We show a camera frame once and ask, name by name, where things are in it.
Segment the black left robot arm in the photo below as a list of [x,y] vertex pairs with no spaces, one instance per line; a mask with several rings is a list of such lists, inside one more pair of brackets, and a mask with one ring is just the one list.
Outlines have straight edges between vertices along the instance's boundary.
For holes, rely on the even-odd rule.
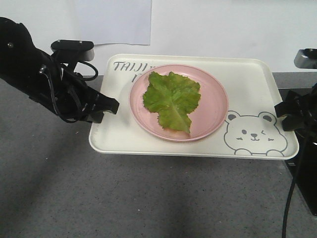
[[52,55],[35,47],[22,23],[0,19],[0,77],[67,123],[101,123],[119,102],[87,85],[99,75],[91,41],[57,40]]

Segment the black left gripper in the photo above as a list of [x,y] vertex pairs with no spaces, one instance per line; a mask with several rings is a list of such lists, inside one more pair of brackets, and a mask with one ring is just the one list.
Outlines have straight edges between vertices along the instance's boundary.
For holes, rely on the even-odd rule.
[[64,74],[55,93],[55,113],[65,122],[101,123],[103,112],[117,114],[119,102],[89,87],[83,77]]

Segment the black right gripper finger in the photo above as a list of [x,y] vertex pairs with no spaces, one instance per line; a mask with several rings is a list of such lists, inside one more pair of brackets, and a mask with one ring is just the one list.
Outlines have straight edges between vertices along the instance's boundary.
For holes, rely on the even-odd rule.
[[298,116],[287,116],[282,121],[282,128],[284,131],[295,131],[299,129],[317,130],[317,121],[310,118],[303,118]]
[[277,117],[297,116],[300,118],[317,117],[317,91],[311,90],[301,95],[294,90],[289,90],[284,100],[275,105]]

